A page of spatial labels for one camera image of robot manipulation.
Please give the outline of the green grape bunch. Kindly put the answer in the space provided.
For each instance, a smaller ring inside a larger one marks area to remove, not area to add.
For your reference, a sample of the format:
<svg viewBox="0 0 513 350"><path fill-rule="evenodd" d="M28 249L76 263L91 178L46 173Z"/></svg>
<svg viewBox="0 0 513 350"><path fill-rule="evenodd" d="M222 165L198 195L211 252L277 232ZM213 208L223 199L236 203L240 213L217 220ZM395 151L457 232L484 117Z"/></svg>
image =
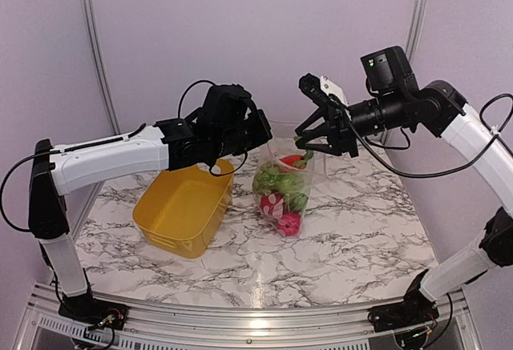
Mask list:
<svg viewBox="0 0 513 350"><path fill-rule="evenodd" d="M261 166L252 182L252 190L255 193L282 191L287 172L282 171L278 166L270 164Z"/></svg>

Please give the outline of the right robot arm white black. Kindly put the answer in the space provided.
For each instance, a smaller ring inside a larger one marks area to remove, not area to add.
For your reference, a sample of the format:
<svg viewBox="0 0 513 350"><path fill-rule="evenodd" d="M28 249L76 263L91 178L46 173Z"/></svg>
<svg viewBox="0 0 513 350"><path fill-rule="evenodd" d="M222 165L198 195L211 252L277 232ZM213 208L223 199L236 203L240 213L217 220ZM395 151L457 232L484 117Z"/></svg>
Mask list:
<svg viewBox="0 0 513 350"><path fill-rule="evenodd" d="M343 90L325 76L306 74L298 86L317 106L297 129L297 147L328 155L358 154L365 138L382 131L424 126L453 147L498 196L501 207L484 232L438 266L418 274L403 300L371 308L374 324L398 320L414 324L435 314L435 303L488 270L512 264L512 151L501 129L488 125L481 112L448 82L436 80L420 88L400 46L361 58L371 99L349 105Z"/></svg>

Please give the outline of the orange carrot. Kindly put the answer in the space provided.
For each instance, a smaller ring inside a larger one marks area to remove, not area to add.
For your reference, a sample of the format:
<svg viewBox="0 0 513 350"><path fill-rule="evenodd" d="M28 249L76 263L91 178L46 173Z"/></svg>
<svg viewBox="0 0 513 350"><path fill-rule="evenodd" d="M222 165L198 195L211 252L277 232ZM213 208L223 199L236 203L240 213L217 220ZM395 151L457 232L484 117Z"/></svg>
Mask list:
<svg viewBox="0 0 513 350"><path fill-rule="evenodd" d="M287 155L280 159L286 167L303 170L307 167L307 160L303 155Z"/></svg>

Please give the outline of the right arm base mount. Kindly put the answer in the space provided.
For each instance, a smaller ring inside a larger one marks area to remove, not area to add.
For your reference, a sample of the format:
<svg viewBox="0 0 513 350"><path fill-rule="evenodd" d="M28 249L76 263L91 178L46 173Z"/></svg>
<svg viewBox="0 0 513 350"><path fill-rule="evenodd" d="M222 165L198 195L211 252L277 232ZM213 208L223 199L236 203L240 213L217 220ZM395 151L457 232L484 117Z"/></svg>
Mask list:
<svg viewBox="0 0 513 350"><path fill-rule="evenodd" d="M385 332L423 324L438 317L438 309L433 304L420 307L402 301L372 307L367 320L373 325L375 332Z"/></svg>

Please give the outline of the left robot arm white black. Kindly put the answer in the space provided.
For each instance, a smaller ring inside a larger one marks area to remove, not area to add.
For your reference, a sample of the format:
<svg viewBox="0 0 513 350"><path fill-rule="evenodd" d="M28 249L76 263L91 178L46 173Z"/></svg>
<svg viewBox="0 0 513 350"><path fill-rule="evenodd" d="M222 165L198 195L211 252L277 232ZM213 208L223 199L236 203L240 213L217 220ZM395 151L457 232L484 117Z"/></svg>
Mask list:
<svg viewBox="0 0 513 350"><path fill-rule="evenodd" d="M63 291L66 310L85 322L101 315L70 236L65 197L92 184L146 171L175 171L227 155L247 155L272 138L265 113L238 84L209 87L204 103L186 117L142 124L130 133L85 143L36 144L18 161L32 164L28 226Z"/></svg>

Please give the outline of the red apple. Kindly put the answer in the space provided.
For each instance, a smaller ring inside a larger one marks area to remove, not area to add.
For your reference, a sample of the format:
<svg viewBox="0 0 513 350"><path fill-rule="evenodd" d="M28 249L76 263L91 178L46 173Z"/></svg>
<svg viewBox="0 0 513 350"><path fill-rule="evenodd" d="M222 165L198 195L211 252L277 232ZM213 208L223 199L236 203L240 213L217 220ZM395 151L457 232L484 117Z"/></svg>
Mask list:
<svg viewBox="0 0 513 350"><path fill-rule="evenodd" d="M281 219L285 213L285 197L280 193L264 195L261 198L260 210L270 219Z"/></svg>
<svg viewBox="0 0 513 350"><path fill-rule="evenodd" d="M295 211L284 213L278 221L277 230L285 237L298 235L301 230L301 215Z"/></svg>

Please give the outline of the clear zip top bag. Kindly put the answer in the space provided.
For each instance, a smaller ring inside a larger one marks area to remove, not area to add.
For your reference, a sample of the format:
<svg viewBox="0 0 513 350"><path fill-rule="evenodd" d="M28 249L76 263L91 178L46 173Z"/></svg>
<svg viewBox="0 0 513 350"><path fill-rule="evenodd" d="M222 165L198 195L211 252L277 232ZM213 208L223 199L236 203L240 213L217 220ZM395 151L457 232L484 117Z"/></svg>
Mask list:
<svg viewBox="0 0 513 350"><path fill-rule="evenodd" d="M314 186L328 179L325 156L296 146L297 138L278 138L260 151L252 180L258 211L285 238L301 234Z"/></svg>

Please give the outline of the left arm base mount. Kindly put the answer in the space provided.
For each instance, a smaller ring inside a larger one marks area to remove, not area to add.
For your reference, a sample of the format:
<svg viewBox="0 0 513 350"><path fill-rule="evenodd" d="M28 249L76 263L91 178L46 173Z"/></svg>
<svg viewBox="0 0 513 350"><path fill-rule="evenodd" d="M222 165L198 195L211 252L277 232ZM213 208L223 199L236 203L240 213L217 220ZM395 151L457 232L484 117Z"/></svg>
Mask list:
<svg viewBox="0 0 513 350"><path fill-rule="evenodd" d="M106 300L94 300L93 304L86 304L83 307L66 307L64 304L59 306L59 315L66 318L77 320L95 326L108 316L114 316L112 320L105 323L115 330L122 330L128 314L128 306Z"/></svg>

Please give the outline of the green bitter gourd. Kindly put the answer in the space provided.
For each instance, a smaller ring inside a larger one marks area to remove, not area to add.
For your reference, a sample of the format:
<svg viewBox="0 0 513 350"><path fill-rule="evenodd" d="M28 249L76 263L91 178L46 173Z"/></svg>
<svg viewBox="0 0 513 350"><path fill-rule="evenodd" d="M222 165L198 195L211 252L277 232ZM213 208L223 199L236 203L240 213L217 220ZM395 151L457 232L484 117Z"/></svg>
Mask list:
<svg viewBox="0 0 513 350"><path fill-rule="evenodd" d="M309 197L303 193L291 194L288 200L288 206L290 211L302 213L308 204Z"/></svg>

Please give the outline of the green apple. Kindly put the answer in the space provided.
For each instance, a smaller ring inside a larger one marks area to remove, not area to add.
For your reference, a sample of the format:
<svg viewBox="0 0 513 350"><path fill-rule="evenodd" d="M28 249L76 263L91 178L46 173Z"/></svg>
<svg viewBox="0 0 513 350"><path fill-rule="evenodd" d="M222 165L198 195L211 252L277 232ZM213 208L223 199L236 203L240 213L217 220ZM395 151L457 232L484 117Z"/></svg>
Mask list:
<svg viewBox="0 0 513 350"><path fill-rule="evenodd" d="M281 176L277 183L277 189L283 195L306 193L309 189L309 183L300 175L288 173Z"/></svg>

